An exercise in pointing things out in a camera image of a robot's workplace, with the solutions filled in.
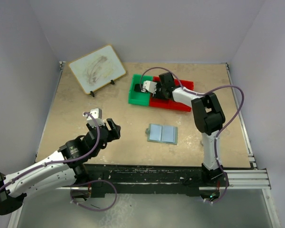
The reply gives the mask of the teal leather card holder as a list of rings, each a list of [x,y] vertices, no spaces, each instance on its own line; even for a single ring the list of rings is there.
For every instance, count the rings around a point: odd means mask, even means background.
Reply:
[[[148,142],[176,145],[178,142],[178,127],[171,125],[149,124],[145,131]]]

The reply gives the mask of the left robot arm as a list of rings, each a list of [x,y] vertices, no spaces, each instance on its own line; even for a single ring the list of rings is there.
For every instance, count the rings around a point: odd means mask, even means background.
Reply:
[[[0,172],[0,215],[19,209],[35,193],[58,187],[92,185],[84,163],[121,136],[121,127],[111,118],[103,125],[92,126],[86,135],[66,142],[50,156],[13,174]]]

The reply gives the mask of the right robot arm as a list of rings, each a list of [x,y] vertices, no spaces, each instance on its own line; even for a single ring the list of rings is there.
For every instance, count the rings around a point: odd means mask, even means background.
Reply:
[[[191,106],[194,123],[202,134],[203,163],[201,178],[207,186],[212,186],[225,179],[219,153],[219,136],[223,128],[225,115],[214,93],[201,94],[175,84],[172,73],[159,75],[155,94],[186,106]]]

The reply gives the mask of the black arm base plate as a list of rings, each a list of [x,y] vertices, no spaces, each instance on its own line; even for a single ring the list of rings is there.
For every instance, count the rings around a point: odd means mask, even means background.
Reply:
[[[205,182],[201,167],[87,164],[76,184],[86,186],[91,181],[93,198],[109,193],[219,197],[219,188],[229,185],[226,173],[219,183]]]

